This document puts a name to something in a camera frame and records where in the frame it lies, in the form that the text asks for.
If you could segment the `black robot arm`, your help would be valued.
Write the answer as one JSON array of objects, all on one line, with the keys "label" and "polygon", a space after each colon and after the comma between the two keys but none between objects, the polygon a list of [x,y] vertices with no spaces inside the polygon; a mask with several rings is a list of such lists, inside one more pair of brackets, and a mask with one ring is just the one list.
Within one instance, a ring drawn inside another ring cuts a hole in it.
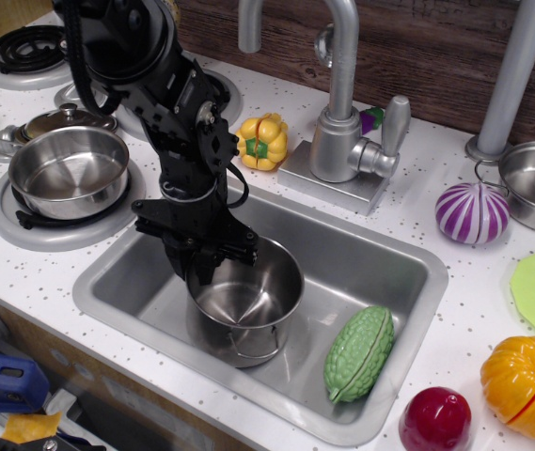
[{"label": "black robot arm", "polygon": [[161,197],[137,200],[138,231],[161,239],[175,273],[207,285],[225,260],[253,265],[259,237],[237,220],[228,176],[238,139],[214,89],[181,47],[160,1],[56,1],[66,58],[85,108],[130,110],[160,161]]}]

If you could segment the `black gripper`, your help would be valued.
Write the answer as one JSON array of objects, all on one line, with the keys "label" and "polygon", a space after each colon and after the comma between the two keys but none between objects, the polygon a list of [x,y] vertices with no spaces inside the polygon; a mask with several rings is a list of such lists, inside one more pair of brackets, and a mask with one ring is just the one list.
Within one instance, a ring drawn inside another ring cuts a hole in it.
[{"label": "black gripper", "polygon": [[135,200],[136,230],[163,242],[174,273],[186,279],[193,269],[201,286],[212,282],[225,258],[252,265],[257,259],[258,235],[231,213],[227,192],[213,188],[202,197]]}]

